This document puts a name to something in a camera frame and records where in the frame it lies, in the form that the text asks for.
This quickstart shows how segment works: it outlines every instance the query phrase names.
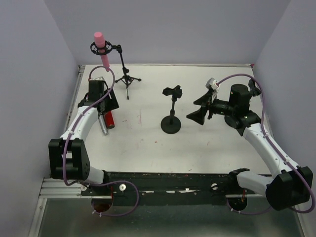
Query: black base bar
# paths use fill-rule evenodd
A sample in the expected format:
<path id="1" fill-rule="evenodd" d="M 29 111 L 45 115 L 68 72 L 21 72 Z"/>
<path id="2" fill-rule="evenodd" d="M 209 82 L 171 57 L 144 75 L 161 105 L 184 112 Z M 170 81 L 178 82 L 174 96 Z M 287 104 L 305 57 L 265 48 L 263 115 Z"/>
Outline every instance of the black base bar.
<path id="1" fill-rule="evenodd" d="M 242 195 L 243 188 L 236 185 L 235 174 L 185 174 L 185 173 L 130 173 L 108 172 L 107 182 L 126 180 L 134 183 L 139 191 L 139 205 L 226 205 L 225 195 Z M 126 184 L 120 191 L 119 184 L 110 187 L 89 186 L 82 196 L 113 195 L 114 206 L 133 206 L 136 193 Z"/>

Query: black mount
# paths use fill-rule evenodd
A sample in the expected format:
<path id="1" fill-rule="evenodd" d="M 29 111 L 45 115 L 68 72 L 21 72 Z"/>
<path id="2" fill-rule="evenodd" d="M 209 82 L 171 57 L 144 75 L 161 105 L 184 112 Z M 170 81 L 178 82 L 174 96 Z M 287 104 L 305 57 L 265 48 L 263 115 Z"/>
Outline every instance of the black mount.
<path id="1" fill-rule="evenodd" d="M 125 67 L 124 60 L 123 60 L 123 55 L 122 55 L 122 47 L 121 47 L 121 45 L 120 44 L 112 45 L 108 41 L 105 41 L 105 46 L 104 47 L 97 47 L 95 45 L 95 42 L 93 42 L 90 45 L 91 52 L 96 54 L 96 55 L 99 55 L 99 56 L 107 55 L 113 49 L 115 49 L 119 53 L 120 60 L 121 60 L 121 63 L 122 63 L 123 74 L 124 74 L 123 77 L 121 77 L 120 79 L 116 80 L 115 83 L 118 83 L 119 81 L 122 81 L 126 85 L 127 99 L 129 100 L 128 87 L 132 84 L 132 82 L 134 80 L 141 81 L 141 79 L 140 78 L 134 78 L 134 77 L 131 77 L 131 76 L 128 75 L 129 69 L 127 69 Z"/>
<path id="2" fill-rule="evenodd" d="M 312 187 L 313 172 L 306 167 L 297 167 L 308 185 Z M 266 189 L 269 204 L 275 210 L 283 210 L 310 199 L 310 193 L 293 170 L 279 174 Z"/>
<path id="3" fill-rule="evenodd" d="M 177 85 L 175 88 L 171 89 L 169 87 L 165 88 L 162 93 L 165 96 L 172 95 L 172 108 L 170 110 L 170 115 L 164 117 L 161 121 L 161 128 L 165 133 L 168 134 L 175 134 L 177 133 L 181 128 L 181 122 L 180 120 L 175 116 L 174 111 L 174 104 L 177 101 L 177 99 L 180 99 L 182 96 L 182 89 L 181 87 Z"/>
<path id="4" fill-rule="evenodd" d="M 187 118 L 203 125 L 207 112 L 209 112 L 207 119 L 211 119 L 214 114 L 224 115 L 226 124 L 235 128 L 241 136 L 246 127 L 261 121 L 254 112 L 249 110 L 250 98 L 261 93 L 255 86 L 248 91 L 245 85 L 232 85 L 229 101 L 214 99 L 212 102 L 213 93 L 214 90 L 210 88 L 205 95 L 195 100 L 193 104 L 200 105 L 201 108 L 187 115 Z"/>
<path id="5" fill-rule="evenodd" d="M 104 80 L 89 80 L 89 91 L 84 98 L 78 103 L 78 108 L 81 106 L 90 106 L 94 102 L 101 99 L 109 90 L 107 83 Z M 114 94 L 114 90 L 111 90 L 110 94 L 94 107 L 98 109 L 100 115 L 104 115 L 109 111 L 119 108 L 117 98 Z"/>

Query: pink marker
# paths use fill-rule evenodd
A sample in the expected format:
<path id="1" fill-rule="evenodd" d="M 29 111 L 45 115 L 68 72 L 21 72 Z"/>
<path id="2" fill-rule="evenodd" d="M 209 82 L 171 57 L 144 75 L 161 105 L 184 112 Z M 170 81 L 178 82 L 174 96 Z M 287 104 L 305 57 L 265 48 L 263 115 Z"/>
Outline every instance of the pink marker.
<path id="1" fill-rule="evenodd" d="M 101 32 L 94 33 L 94 42 L 95 42 L 95 45 L 99 48 L 103 48 L 105 46 L 104 37 Z M 102 55 L 101 60 L 104 67 L 106 68 L 110 67 L 110 63 L 109 63 L 109 59 L 107 55 Z"/>

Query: small white knob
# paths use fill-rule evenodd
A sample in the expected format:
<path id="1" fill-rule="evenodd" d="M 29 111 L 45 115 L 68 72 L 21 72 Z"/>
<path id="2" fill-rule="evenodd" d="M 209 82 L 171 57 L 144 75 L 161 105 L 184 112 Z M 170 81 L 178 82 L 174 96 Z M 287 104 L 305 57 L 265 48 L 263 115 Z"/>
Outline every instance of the small white knob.
<path id="1" fill-rule="evenodd" d="M 218 190 L 218 185 L 216 183 L 211 185 L 212 190 Z"/>
<path id="2" fill-rule="evenodd" d="M 119 190 L 121 190 L 122 192 L 126 189 L 126 185 L 125 184 L 121 184 L 119 186 Z"/>
<path id="3" fill-rule="evenodd" d="M 80 190 L 81 190 L 81 191 L 86 191 L 86 190 L 87 190 L 87 187 L 86 187 L 85 185 L 81 185 L 81 186 L 80 186 Z"/>

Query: black clamp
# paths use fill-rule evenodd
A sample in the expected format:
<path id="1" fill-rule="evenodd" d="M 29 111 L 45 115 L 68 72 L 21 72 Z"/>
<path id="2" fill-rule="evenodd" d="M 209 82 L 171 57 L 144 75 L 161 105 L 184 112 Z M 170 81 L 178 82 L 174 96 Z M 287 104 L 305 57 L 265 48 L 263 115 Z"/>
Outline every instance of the black clamp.
<path id="1" fill-rule="evenodd" d="M 78 103 L 78 108 L 92 105 L 96 101 L 100 100 L 108 91 L 109 87 L 104 80 L 89 80 L 89 91 Z M 94 107 L 97 108 L 100 115 L 104 115 L 109 111 L 119 108 L 114 91 L 111 90 L 109 95 L 98 104 L 94 105 Z"/>
<path id="2" fill-rule="evenodd" d="M 175 116 L 174 111 L 174 105 L 177 99 L 180 99 L 182 96 L 182 89 L 179 85 L 177 85 L 175 88 L 165 88 L 162 93 L 165 96 L 172 95 L 172 108 L 170 110 L 170 115 L 164 117 L 161 121 L 161 128 L 165 133 L 168 134 L 175 134 L 177 133 L 181 128 L 181 122 L 180 120 Z"/>
<path id="3" fill-rule="evenodd" d="M 261 90 L 256 87 L 256 82 L 253 79 L 250 79 L 248 82 L 248 86 L 250 87 L 250 94 L 255 97 L 261 94 Z"/>
<path id="4" fill-rule="evenodd" d="M 105 41 L 104 47 L 98 47 L 98 46 L 96 46 L 95 42 L 93 42 L 90 45 L 90 50 L 92 53 L 94 53 L 96 55 L 103 56 L 103 55 L 107 55 L 108 53 L 110 53 L 112 51 L 112 49 L 116 49 L 116 47 L 117 47 L 116 45 L 112 45 L 108 41 Z"/>

